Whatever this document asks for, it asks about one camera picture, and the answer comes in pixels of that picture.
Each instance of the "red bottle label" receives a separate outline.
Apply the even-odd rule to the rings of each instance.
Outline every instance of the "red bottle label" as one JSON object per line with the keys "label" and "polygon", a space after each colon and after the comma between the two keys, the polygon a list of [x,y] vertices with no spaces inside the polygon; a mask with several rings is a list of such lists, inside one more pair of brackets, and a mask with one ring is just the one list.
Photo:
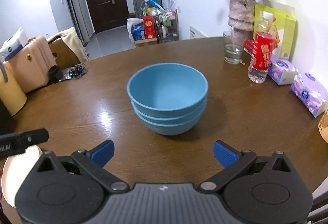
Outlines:
{"label": "red bottle label", "polygon": [[269,68],[275,38],[267,33],[256,33],[251,66],[258,70]]}

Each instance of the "blue gripper pad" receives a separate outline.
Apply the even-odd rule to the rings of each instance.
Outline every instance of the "blue gripper pad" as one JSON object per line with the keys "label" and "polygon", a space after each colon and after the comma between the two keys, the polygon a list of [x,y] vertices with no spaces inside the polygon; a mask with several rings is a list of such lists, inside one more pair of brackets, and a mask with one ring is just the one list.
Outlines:
{"label": "blue gripper pad", "polygon": [[241,153],[226,145],[224,142],[216,141],[213,147],[215,159],[224,167],[227,168],[235,163],[240,157]]}
{"label": "blue gripper pad", "polygon": [[112,140],[106,140],[100,145],[87,152],[87,156],[91,161],[100,167],[104,167],[108,161],[114,156],[114,143]]}

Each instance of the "vase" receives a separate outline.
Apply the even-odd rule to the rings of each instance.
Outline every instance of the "vase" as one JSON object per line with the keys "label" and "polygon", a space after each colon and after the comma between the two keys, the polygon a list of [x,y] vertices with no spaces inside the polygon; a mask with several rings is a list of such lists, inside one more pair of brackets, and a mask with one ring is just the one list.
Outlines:
{"label": "vase", "polygon": [[253,39],[255,0],[230,0],[228,24],[246,39]]}

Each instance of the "purple tissue pack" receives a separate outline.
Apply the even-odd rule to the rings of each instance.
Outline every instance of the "purple tissue pack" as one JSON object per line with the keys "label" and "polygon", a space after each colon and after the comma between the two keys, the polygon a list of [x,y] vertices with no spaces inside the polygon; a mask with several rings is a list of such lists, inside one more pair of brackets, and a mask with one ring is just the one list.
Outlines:
{"label": "purple tissue pack", "polygon": [[268,70],[268,75],[278,85],[292,84],[295,75],[298,74],[298,70],[288,60],[279,59],[272,54],[271,62]]}
{"label": "purple tissue pack", "polygon": [[296,75],[290,89],[315,118],[327,109],[328,92],[309,72]]}

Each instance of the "white plate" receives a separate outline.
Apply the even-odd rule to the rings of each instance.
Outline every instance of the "white plate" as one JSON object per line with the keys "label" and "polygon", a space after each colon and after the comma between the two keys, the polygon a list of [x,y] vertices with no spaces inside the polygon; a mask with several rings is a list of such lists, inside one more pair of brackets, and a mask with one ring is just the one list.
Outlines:
{"label": "white plate", "polygon": [[15,197],[23,181],[42,155],[37,145],[30,146],[24,154],[7,158],[3,167],[1,187],[7,203],[15,207]]}

